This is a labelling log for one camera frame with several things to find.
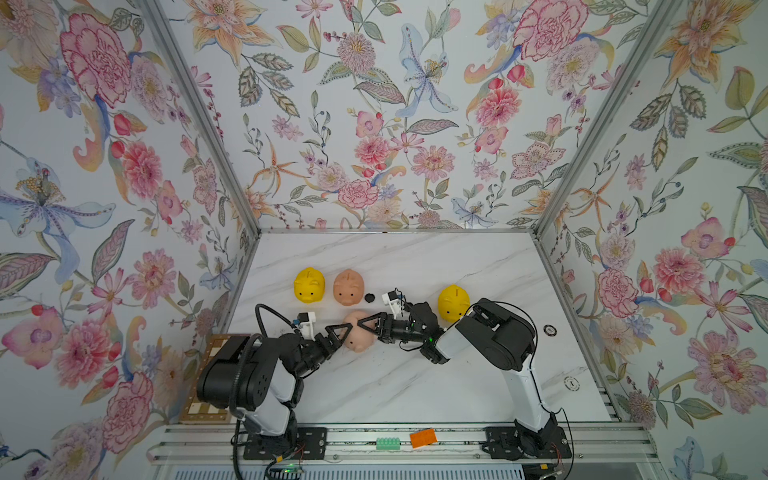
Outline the pink piggy bank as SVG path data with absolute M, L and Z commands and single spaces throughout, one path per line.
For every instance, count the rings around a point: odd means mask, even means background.
M 343 306 L 359 304 L 365 295 L 363 277 L 355 270 L 340 272 L 333 283 L 333 298 Z
M 358 320 L 370 315 L 370 312 L 353 311 L 344 318 L 344 323 L 349 323 L 353 326 L 353 330 L 344 344 L 348 350 L 355 353 L 362 353 L 374 344 L 369 344 L 363 340 L 361 330 L 357 326 Z

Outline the yellow piggy bank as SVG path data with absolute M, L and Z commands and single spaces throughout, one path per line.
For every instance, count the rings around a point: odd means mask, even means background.
M 443 289 L 438 296 L 439 316 L 442 320 L 453 324 L 466 314 L 471 304 L 469 294 L 458 285 L 452 284 Z
M 323 274 L 312 267 L 300 271 L 293 283 L 294 295 L 304 304 L 312 304 L 323 300 L 325 279 Z

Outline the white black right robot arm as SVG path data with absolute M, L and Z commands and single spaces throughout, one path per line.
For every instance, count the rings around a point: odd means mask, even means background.
M 550 442 L 558 423 L 538 388 L 533 366 L 538 333 L 526 312 L 508 302 L 482 298 L 444 329 L 427 303 L 406 302 L 404 308 L 405 320 L 381 312 L 358 320 L 356 326 L 385 344 L 414 343 L 422 356 L 438 365 L 473 348 L 502 372 L 515 427 L 540 445 Z

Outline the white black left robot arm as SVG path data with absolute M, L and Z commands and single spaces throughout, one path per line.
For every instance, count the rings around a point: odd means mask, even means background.
M 296 423 L 304 380 L 344 345 L 351 330 L 346 323 L 331 325 L 312 339 L 296 332 L 235 335 L 203 368 L 196 396 L 229 411 L 250 434 L 282 437 Z

